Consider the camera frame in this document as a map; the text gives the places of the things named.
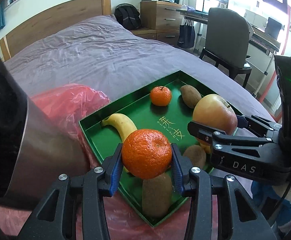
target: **screw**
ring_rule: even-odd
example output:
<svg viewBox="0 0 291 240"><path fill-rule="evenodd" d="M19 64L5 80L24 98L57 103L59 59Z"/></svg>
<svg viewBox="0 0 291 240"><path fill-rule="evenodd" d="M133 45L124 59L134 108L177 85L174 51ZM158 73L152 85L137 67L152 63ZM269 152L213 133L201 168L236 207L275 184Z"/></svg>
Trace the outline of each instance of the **screw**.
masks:
<svg viewBox="0 0 291 240"><path fill-rule="evenodd" d="M214 148L217 149L217 150L221 150L223 147L222 147L222 145L220 145L220 144L216 144L216 145L214 146Z"/></svg>
<svg viewBox="0 0 291 240"><path fill-rule="evenodd" d="M95 173L101 173L103 171L103 168L102 167L95 167L94 168L94 172Z"/></svg>
<svg viewBox="0 0 291 240"><path fill-rule="evenodd" d="M198 168L198 167L192 167L192 168L191 168L191 171L192 171L193 173L199 173L199 172L201 171L201 169Z"/></svg>
<svg viewBox="0 0 291 240"><path fill-rule="evenodd" d="M226 179L227 179L227 181L230 181L230 182L235 181L235 177L233 175L227 175Z"/></svg>
<svg viewBox="0 0 291 240"><path fill-rule="evenodd" d="M65 179L67 179L67 177L68 177L68 175L66 175L66 174L61 174L61 175L59 176L59 180L65 180Z"/></svg>

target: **kiwi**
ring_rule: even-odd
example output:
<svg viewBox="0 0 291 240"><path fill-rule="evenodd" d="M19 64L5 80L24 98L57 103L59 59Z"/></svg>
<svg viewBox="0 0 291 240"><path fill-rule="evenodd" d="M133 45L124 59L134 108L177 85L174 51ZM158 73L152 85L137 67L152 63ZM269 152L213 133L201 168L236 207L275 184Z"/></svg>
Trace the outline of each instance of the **kiwi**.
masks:
<svg viewBox="0 0 291 240"><path fill-rule="evenodd" d="M142 183L142 211L153 218L164 217L171 206L172 182L169 175L163 173L154 179L145 179Z"/></svg>
<svg viewBox="0 0 291 240"><path fill-rule="evenodd" d="M195 167L201 169L204 168L206 162L206 153L199 145L192 145L188 147L183 156L186 156L190 159L191 163Z"/></svg>
<svg viewBox="0 0 291 240"><path fill-rule="evenodd" d="M193 86L184 85L180 88L180 91L184 103L188 107L194 109L201 99L201 95L198 90L196 90Z"/></svg>

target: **yellow banana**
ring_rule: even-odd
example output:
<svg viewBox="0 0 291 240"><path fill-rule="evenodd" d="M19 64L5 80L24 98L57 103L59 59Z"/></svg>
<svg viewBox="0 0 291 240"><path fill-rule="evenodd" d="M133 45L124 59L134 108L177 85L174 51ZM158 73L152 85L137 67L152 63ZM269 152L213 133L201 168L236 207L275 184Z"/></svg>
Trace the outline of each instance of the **yellow banana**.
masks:
<svg viewBox="0 0 291 240"><path fill-rule="evenodd" d="M122 142L132 133L137 130L132 120L124 114L115 113L109 116L108 119L102 120L102 126L111 125L116 128L120 134Z"/></svg>

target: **black backpack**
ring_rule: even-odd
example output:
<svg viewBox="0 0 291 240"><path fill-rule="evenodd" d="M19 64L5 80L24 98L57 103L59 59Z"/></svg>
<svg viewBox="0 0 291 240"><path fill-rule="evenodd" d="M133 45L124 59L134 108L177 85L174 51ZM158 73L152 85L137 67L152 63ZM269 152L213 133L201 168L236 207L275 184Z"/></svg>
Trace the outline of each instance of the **black backpack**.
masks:
<svg viewBox="0 0 291 240"><path fill-rule="evenodd" d="M118 23L120 23L127 30L136 30L141 28L140 13L132 4L119 4L115 8L114 15Z"/></svg>

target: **chair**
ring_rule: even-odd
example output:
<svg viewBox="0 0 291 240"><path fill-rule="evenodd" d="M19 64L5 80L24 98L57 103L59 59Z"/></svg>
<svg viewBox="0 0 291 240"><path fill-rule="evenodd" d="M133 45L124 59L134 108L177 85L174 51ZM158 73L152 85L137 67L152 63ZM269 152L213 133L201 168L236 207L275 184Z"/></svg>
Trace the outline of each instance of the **chair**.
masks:
<svg viewBox="0 0 291 240"><path fill-rule="evenodd" d="M200 59L208 56L229 70L229 77L235 79L245 74L246 87L251 66L246 61L249 44L249 23L236 12L225 8L210 8L205 47Z"/></svg>

